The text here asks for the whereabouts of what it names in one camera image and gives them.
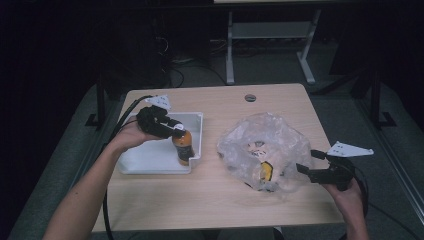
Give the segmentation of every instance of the paper tag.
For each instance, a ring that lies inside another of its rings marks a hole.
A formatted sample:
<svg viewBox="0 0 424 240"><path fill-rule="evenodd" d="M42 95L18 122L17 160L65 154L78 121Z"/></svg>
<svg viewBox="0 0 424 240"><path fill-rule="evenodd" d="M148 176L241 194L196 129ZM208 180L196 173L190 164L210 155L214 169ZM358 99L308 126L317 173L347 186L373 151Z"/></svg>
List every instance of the paper tag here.
<svg viewBox="0 0 424 240"><path fill-rule="evenodd" d="M171 104L169 103L168 95L147 98L146 102L166 110L171 109Z"/></svg>

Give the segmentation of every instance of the forearm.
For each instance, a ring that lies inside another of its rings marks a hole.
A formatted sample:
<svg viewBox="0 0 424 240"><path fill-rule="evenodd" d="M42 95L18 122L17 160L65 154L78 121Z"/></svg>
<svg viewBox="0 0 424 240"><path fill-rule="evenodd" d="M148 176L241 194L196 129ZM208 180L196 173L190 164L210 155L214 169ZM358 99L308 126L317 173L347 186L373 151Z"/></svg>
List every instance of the forearm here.
<svg viewBox="0 0 424 240"><path fill-rule="evenodd" d="M346 234L348 240L368 240L368 230L363 216L346 219Z"/></svg>
<svg viewBox="0 0 424 240"><path fill-rule="evenodd" d="M122 149L108 145L90 170L68 192L47 227L45 239L86 239Z"/></svg>

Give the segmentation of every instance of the plastic bag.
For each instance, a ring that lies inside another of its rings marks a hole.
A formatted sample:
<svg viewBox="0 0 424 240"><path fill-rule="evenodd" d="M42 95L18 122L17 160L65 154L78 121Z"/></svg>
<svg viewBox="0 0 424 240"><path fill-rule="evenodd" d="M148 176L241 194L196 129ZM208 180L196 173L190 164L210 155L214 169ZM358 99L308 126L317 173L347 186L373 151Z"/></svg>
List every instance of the plastic bag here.
<svg viewBox="0 0 424 240"><path fill-rule="evenodd" d="M308 182L296 163L312 166L309 140L283 117L260 113L240 120L218 141L230 173L254 190L294 192Z"/></svg>

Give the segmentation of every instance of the orange bottle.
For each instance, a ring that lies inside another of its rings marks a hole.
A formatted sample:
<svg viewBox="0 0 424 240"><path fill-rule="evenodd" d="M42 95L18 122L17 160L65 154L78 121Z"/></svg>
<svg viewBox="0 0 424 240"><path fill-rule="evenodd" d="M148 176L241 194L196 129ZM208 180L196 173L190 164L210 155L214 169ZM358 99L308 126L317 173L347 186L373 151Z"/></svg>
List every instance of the orange bottle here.
<svg viewBox="0 0 424 240"><path fill-rule="evenodd" d="M185 133L181 136L172 136L172 143L177 149L178 161L183 166L188 166L189 158L194 156L194 150L192 144L191 133L188 130L184 130Z"/></svg>

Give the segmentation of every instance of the hand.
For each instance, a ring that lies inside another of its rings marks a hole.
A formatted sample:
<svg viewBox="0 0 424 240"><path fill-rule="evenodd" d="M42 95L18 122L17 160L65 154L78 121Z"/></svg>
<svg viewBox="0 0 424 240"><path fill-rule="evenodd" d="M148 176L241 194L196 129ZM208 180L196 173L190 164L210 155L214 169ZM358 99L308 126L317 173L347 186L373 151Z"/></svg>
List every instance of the hand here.
<svg viewBox="0 0 424 240"><path fill-rule="evenodd" d="M112 139L111 144L122 149L123 152L137 147L146 141L160 140L161 138L144 133L138 126L136 117L130 117L119 133Z"/></svg>
<svg viewBox="0 0 424 240"><path fill-rule="evenodd" d="M352 179L346 191L339 191L333 184L322 184L322 186L333 197L345 221L356 219L356 217L364 218L361 188L356 179Z"/></svg>

